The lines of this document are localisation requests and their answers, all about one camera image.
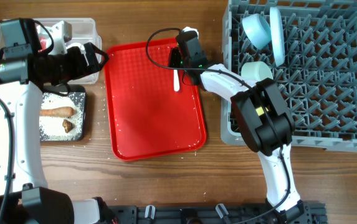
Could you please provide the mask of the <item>light blue bowl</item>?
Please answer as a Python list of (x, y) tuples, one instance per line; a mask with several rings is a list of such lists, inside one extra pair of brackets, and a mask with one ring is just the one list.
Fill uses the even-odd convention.
[(241, 21), (244, 32), (251, 44), (263, 49), (271, 41), (271, 30), (268, 22), (260, 14), (252, 14)]

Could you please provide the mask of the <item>red candy wrapper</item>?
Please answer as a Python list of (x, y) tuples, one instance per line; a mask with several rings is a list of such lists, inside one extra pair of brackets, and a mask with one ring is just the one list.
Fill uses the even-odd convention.
[(40, 52), (43, 52), (47, 48), (47, 38), (40, 37), (39, 40), (40, 40), (40, 44), (41, 44), (41, 47), (42, 47), (40, 49)]

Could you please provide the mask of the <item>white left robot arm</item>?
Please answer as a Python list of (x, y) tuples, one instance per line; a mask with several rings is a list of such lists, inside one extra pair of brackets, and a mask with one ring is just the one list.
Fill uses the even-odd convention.
[(0, 21), (0, 223), (112, 223), (100, 197), (72, 201), (48, 188), (40, 156), (39, 116), (44, 86), (99, 72), (101, 50), (67, 47), (72, 28), (34, 19)]

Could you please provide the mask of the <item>light green bowl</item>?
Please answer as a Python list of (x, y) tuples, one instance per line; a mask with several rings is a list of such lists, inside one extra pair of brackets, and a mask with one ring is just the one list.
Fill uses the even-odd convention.
[(256, 81), (274, 78), (270, 67), (264, 62), (247, 62), (243, 64), (240, 75), (245, 79)]

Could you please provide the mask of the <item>yellow plastic cup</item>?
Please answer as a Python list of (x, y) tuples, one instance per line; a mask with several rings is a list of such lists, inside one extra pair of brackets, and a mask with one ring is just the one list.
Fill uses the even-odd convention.
[(261, 115), (263, 115), (266, 111), (269, 111), (268, 108), (265, 108), (265, 110), (263, 110), (263, 107), (258, 107), (258, 108), (256, 108), (255, 110), (256, 110), (258, 116), (261, 116)]

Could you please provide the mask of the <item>white plastic spoon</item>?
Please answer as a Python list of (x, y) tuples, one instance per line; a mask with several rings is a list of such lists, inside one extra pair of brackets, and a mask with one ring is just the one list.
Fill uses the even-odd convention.
[(173, 70), (173, 89), (175, 92), (180, 90), (179, 73), (177, 70)]

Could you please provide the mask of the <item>light blue plate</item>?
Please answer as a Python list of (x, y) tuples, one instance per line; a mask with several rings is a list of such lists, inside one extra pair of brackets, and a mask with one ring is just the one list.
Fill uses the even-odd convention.
[(278, 67), (285, 61), (285, 46), (282, 18), (277, 7), (270, 8), (270, 30), (275, 65)]

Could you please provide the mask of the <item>brown food scrap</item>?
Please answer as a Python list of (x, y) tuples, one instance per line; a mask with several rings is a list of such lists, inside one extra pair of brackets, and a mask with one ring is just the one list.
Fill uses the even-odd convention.
[(69, 133), (71, 130), (74, 129), (74, 125), (67, 119), (63, 120), (62, 127), (64, 128), (65, 133)]

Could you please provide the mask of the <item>orange carrot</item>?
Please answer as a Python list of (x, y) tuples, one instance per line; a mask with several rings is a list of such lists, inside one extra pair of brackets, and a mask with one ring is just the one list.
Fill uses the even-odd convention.
[(68, 118), (75, 114), (75, 110), (72, 107), (64, 106), (54, 109), (40, 110), (41, 116), (50, 116), (50, 117), (60, 117)]

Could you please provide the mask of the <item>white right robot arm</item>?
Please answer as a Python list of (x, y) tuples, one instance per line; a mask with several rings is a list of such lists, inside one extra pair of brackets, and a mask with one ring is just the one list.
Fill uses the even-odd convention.
[(193, 84), (230, 101), (245, 144), (261, 161), (267, 184), (267, 201), (277, 212), (287, 212), (300, 201), (290, 164), (295, 122), (272, 78), (249, 80), (211, 63), (195, 30), (176, 36), (180, 53), (178, 68)]

